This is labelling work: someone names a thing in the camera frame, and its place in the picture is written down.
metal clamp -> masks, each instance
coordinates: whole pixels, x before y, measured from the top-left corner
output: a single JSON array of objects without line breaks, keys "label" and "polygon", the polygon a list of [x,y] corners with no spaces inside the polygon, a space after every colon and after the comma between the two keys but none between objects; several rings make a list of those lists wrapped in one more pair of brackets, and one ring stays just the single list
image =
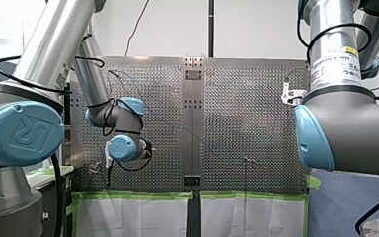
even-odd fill
[{"label": "metal clamp", "polygon": [[306,90],[290,90],[290,83],[284,82],[282,90],[282,103],[290,106],[298,106],[307,94]]}]

metal panel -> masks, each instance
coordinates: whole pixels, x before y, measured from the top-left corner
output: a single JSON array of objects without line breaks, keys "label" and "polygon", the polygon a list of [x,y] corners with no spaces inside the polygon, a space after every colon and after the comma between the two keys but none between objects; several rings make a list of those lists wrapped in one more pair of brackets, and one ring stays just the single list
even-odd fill
[{"label": "metal panel", "polygon": [[[281,102],[290,60],[204,60],[203,190],[306,192],[298,159],[293,109]],[[306,72],[290,76],[306,88]]]},{"label": "metal panel", "polygon": [[[108,69],[132,76],[133,79],[110,76],[106,83],[108,88],[111,84],[111,97],[134,96],[146,102],[143,136],[156,148],[153,163],[140,172],[114,167],[111,188],[197,190],[198,187],[184,187],[183,179],[201,176],[202,190],[307,192],[308,171],[298,160],[293,110],[280,99],[284,77],[293,68],[305,66],[303,61],[103,60],[107,64],[106,80]],[[291,87],[307,88],[306,78],[306,72],[294,71]],[[78,83],[73,78],[72,89],[75,88]],[[72,164],[77,168],[73,189],[103,189],[107,181],[103,151],[110,138],[86,124],[86,105],[82,92],[78,92],[71,105]],[[125,165],[136,168],[141,161]]]},{"label": "metal panel", "polygon": [[[173,191],[183,189],[182,149],[182,91],[183,60],[181,58],[103,58],[107,66],[103,72],[110,96],[133,96],[145,104],[142,137],[151,141],[154,156],[151,163],[139,172],[126,172],[114,166],[112,189],[137,191]],[[120,79],[108,74],[108,70],[127,73]],[[100,128],[85,122],[86,111],[83,97],[79,98],[78,132],[79,151],[72,151],[77,167],[73,188],[75,190],[103,189],[107,182],[104,158],[105,142]],[[127,168],[138,168],[145,161],[124,163]]]}]

robotic arm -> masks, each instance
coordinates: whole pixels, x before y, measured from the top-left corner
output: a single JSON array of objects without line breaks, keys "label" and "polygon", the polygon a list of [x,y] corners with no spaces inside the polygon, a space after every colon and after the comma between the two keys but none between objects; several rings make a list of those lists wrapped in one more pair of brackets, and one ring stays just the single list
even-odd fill
[{"label": "robotic arm", "polygon": [[151,145],[140,139],[144,104],[131,97],[110,99],[94,57],[93,38],[83,38],[91,16],[105,0],[49,1],[21,57],[14,79],[0,82],[0,166],[29,166],[47,159],[63,141],[62,91],[71,63],[97,127],[115,127],[109,152],[117,161],[148,155]]},{"label": "robotic arm", "polygon": [[[360,6],[369,44],[366,32],[357,40],[353,26],[337,27],[353,23]],[[379,0],[300,1],[300,10],[314,42],[310,92],[296,108],[300,158],[311,168],[379,175],[379,105],[360,69],[371,71],[379,52]]]},{"label": "robotic arm", "polygon": [[150,142],[140,138],[143,128],[144,104],[132,97],[119,100],[110,99],[100,68],[89,60],[95,58],[95,39],[89,27],[87,38],[79,46],[77,59],[74,62],[76,76],[83,91],[88,110],[85,119],[89,125],[96,127],[115,127],[117,135],[109,142],[109,154],[119,162],[146,159],[152,154]]}]

vertical metal rail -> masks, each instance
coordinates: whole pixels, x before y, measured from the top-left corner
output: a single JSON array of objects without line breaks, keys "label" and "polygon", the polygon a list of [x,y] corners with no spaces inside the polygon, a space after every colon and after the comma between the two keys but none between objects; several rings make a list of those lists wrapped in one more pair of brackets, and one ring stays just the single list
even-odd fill
[{"label": "vertical metal rail", "polygon": [[208,57],[214,57],[214,0],[208,5]]}]

green tape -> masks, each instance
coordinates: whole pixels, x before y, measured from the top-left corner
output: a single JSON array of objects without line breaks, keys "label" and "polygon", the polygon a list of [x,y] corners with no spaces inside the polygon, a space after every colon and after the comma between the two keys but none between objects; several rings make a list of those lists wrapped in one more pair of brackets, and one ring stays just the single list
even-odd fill
[{"label": "green tape", "polygon": [[304,202],[304,220],[303,220],[303,236],[309,236],[309,197]]},{"label": "green tape", "polygon": [[133,191],[86,191],[72,193],[73,205],[73,236],[76,236],[79,202],[87,199],[134,199],[134,200],[188,200],[192,199],[192,192],[165,192],[145,193]]},{"label": "green tape", "polygon": [[201,199],[229,199],[229,198],[254,198],[254,199],[276,199],[287,201],[304,201],[307,195],[282,195],[262,192],[242,191],[201,191]]},{"label": "green tape", "polygon": [[73,217],[72,217],[72,224],[73,224],[73,231],[72,235],[73,237],[76,237],[76,228],[78,225],[78,210],[79,210],[79,197],[72,194],[72,205],[73,205]]},{"label": "green tape", "polygon": [[69,205],[69,206],[66,206],[66,216],[70,215],[71,213],[73,213],[73,206],[72,206],[72,204]]},{"label": "green tape", "polygon": [[314,176],[307,176],[307,187],[318,190],[322,185],[322,181]]}]

